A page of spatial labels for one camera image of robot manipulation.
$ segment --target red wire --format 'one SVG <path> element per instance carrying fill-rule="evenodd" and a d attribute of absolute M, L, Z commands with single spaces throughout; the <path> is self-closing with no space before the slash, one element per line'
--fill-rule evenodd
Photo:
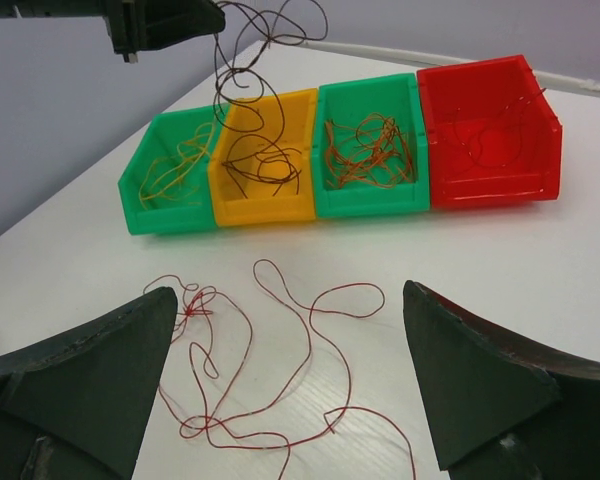
<path fill-rule="evenodd" d="M 264 282 L 260 278 L 260 274 L 258 273 L 258 267 L 260 265 L 269 265 L 270 267 L 273 268 L 273 270 L 276 272 L 276 274 L 278 275 L 278 277 L 280 279 L 282 287 L 283 287 L 285 294 L 287 295 L 289 301 L 285 301 L 282 298 L 280 298 L 278 295 L 273 293 L 271 288 L 269 288 L 268 286 L 266 286 L 264 284 Z M 300 303 L 298 300 L 296 300 L 296 298 L 291 293 L 291 291 L 287 285 L 286 279 L 284 278 L 284 275 L 282 274 L 281 270 L 272 261 L 262 259 L 262 260 L 258 260 L 257 262 L 255 262 L 253 265 L 253 277 L 254 277 L 257 285 L 262 290 L 264 290 L 264 292 L 267 293 L 267 295 L 269 295 L 276 302 L 280 303 L 281 305 L 286 307 L 289 311 L 294 313 L 294 315 L 300 320 L 300 322 L 305 330 L 306 337 L 307 337 L 307 354 L 304 357 L 304 359 L 302 360 L 302 362 L 300 363 L 300 365 L 294 370 L 294 372 L 291 375 L 291 377 L 289 378 L 289 380 L 279 390 L 278 394 L 269 403 L 267 403 L 266 406 L 258 408 L 256 410 L 249 411 L 249 412 L 233 415 L 233 416 L 230 416 L 230 417 L 224 418 L 224 419 L 218 418 L 217 413 L 218 413 L 218 410 L 220 409 L 222 403 L 229 396 L 229 394 L 231 392 L 231 388 L 233 387 L 234 383 L 236 382 L 236 380 L 240 376 L 240 373 L 242 372 L 243 368 L 246 365 L 247 358 L 249 356 L 249 353 L 251 351 L 251 347 L 253 344 L 254 329 L 253 329 L 253 324 L 252 324 L 251 320 L 249 319 L 247 314 L 225 293 L 220 292 L 217 289 L 215 289 L 214 287 L 210 287 L 210 286 L 200 289 L 198 284 L 184 284 L 182 282 L 182 280 L 176 275 L 163 275 L 163 276 L 157 278 L 156 280 L 154 280 L 153 282 L 151 282 L 144 289 L 144 292 L 146 292 L 148 288 L 155 285 L 157 282 L 159 282 L 161 280 L 165 280 L 165 279 L 175 279 L 178 282 L 180 288 L 182 289 L 182 302 L 183 302 L 183 306 L 184 306 L 184 311 L 182 313 L 179 313 L 179 316 L 182 316 L 184 318 L 180 322 L 178 322 L 174 328 L 174 337 L 172 340 L 172 344 L 174 342 L 176 342 L 177 340 L 179 340 L 180 338 L 182 338 L 189 320 L 191 320 L 193 317 L 196 317 L 196 316 L 204 317 L 206 320 L 206 323 L 209 327 L 210 340 L 209 340 L 209 346 L 207 348 L 203 347 L 199 342 L 190 342 L 189 343 L 189 364 L 190 364 L 191 372 L 193 373 L 196 385 L 198 386 L 200 395 L 202 397 L 202 402 L 204 405 L 204 414 L 192 415 L 192 416 L 185 416 L 182 414 L 178 414 L 176 412 L 176 408 L 174 408 L 174 406 L 177 407 L 181 412 L 184 412 L 184 409 L 170 395 L 168 395 L 164 391 L 162 386 L 160 386 L 158 388 L 158 394 L 160 395 L 160 397 L 164 401 L 165 405 L 167 406 L 169 413 L 180 424 L 180 429 L 179 429 L 180 436 L 184 439 L 193 439 L 193 438 L 198 437 L 200 434 L 202 434 L 204 432 L 209 444 L 218 449 L 239 449 L 239 450 L 281 450 L 281 449 L 285 449 L 286 450 L 285 461 L 281 467 L 280 474 L 278 475 L 278 480 L 280 480 L 280 479 L 282 479 L 284 472 L 287 468 L 287 465 L 289 463 L 289 460 L 291 458 L 291 449 L 293 447 L 317 440 L 320 437 L 324 436 L 326 433 L 329 433 L 329 432 L 335 433 L 335 426 L 342 420 L 342 418 L 345 416 L 345 414 L 348 410 L 363 411 L 363 412 L 372 414 L 374 416 L 380 417 L 381 419 L 385 420 L 387 423 L 389 423 L 391 426 L 393 426 L 393 428 L 405 440 L 405 443 L 408 446 L 408 456 L 409 456 L 409 460 L 411 463 L 412 478 L 415 480 L 416 479 L 415 461 L 413 458 L 413 451 L 411 449 L 411 443 L 409 442 L 409 439 L 402 432 L 402 430 L 400 430 L 400 428 L 395 424 L 395 422 L 393 422 L 390 418 L 388 418 L 384 414 L 377 412 L 375 410 L 372 410 L 370 408 L 351 405 L 351 394 L 352 394 L 353 381 L 352 381 L 352 374 L 351 374 L 351 368 L 349 366 L 349 362 L 347 361 L 345 355 L 342 353 L 342 350 L 340 350 L 340 348 L 330 338 L 328 338 L 326 335 L 321 333 L 314 325 L 313 314 L 315 312 L 323 313 L 323 314 L 331 314 L 331 315 L 341 315 L 341 316 L 353 318 L 353 319 L 366 319 L 366 318 L 369 318 L 369 317 L 375 315 L 385 305 L 386 297 L 385 297 L 385 294 L 382 291 L 382 289 L 380 289 L 380 287 L 378 287 L 377 285 L 374 285 L 372 283 L 349 283 L 349 284 L 345 284 L 345 285 L 340 285 L 340 286 L 330 288 L 330 289 L 325 290 L 324 292 L 320 293 L 313 300 L 313 302 L 311 303 L 311 306 L 306 306 L 306 305 L 303 305 L 302 303 Z M 320 302 L 320 300 L 322 300 L 324 297 L 330 295 L 331 293 L 334 293 L 334 292 L 337 292 L 340 290 L 349 289 L 349 288 L 354 288 L 354 287 L 367 287 L 367 288 L 376 290 L 380 294 L 380 297 L 381 297 L 380 306 L 375 308 L 374 310 L 372 310 L 370 313 L 365 313 L 365 314 L 355 314 L 355 313 L 351 313 L 351 312 L 347 312 L 347 311 L 343 311 L 343 310 L 331 310 L 331 309 L 324 309 L 324 308 L 317 307 L 318 302 Z M 187 298 L 186 298 L 188 293 L 194 294 L 193 298 L 189 301 L 187 301 Z M 225 388 L 224 392 L 222 393 L 220 400 L 218 400 L 218 402 L 215 404 L 212 411 L 209 412 L 210 408 L 209 408 L 209 402 L 207 400 L 207 395 L 206 395 L 206 392 L 204 390 L 204 387 L 202 385 L 202 382 L 200 380 L 200 377 L 198 375 L 198 372 L 197 372 L 196 366 L 195 366 L 194 350 L 199 350 L 200 352 L 202 352 L 202 354 L 204 356 L 203 371 L 204 371 L 205 375 L 207 375 L 208 378 L 217 379 L 219 377 L 219 373 L 218 373 L 218 369 L 216 368 L 216 365 L 212 359 L 213 324 L 212 324 L 211 318 L 210 318 L 210 316 L 212 315 L 212 311 L 208 308 L 208 304 L 211 302 L 217 301 L 217 299 L 222 299 L 222 300 L 228 302 L 242 316 L 242 318 L 245 320 L 245 322 L 247 323 L 247 326 L 249 328 L 249 336 L 248 336 L 247 345 L 244 349 L 244 353 L 243 353 L 240 365 L 238 366 L 237 370 L 231 377 L 231 380 L 229 381 L 229 384 Z M 307 320 L 304 319 L 304 317 L 301 315 L 299 310 L 308 312 Z M 342 359 L 342 363 L 347 372 L 347 394 L 346 394 L 346 399 L 345 399 L 344 405 L 341 407 L 338 407 L 338 408 L 334 408 L 323 414 L 324 421 L 325 421 L 324 429 L 322 429 L 321 431 L 319 431 L 318 433 L 316 433 L 312 436 L 309 436 L 307 438 L 302 438 L 299 440 L 290 441 L 289 438 L 287 436 L 283 435 L 282 433 L 271 432 L 271 431 L 253 432 L 253 433 L 249 433 L 246 435 L 238 435 L 235 432 L 233 432 L 228 426 L 229 423 L 231 423 L 237 419 L 240 419 L 240 418 L 258 415 L 260 413 L 263 413 L 281 401 L 282 397 L 284 396 L 285 392 L 288 390 L 289 386 L 292 384 L 293 380 L 299 375 L 299 373 L 302 371 L 302 369 L 305 367 L 305 365 L 311 359 L 311 356 L 313 354 L 312 332 L 313 332 L 313 334 L 317 335 L 319 338 L 321 338 L 322 340 L 327 342 L 329 345 L 331 345 L 331 347 L 338 353 L 338 355 Z M 329 417 L 330 415 L 336 414 L 336 413 L 337 413 L 337 415 L 333 420 L 328 420 L 327 417 Z M 238 443 L 235 445 L 217 444 L 212 439 L 211 433 L 210 433 L 211 430 L 215 429 L 216 427 L 220 427 L 232 439 L 236 440 L 236 442 L 238 442 Z M 243 443 L 240 443 L 240 441 L 244 441 L 244 440 L 252 439 L 252 438 L 258 438 L 258 437 L 276 437 L 281 440 L 281 443 L 277 443 L 273 446 L 245 445 Z"/>

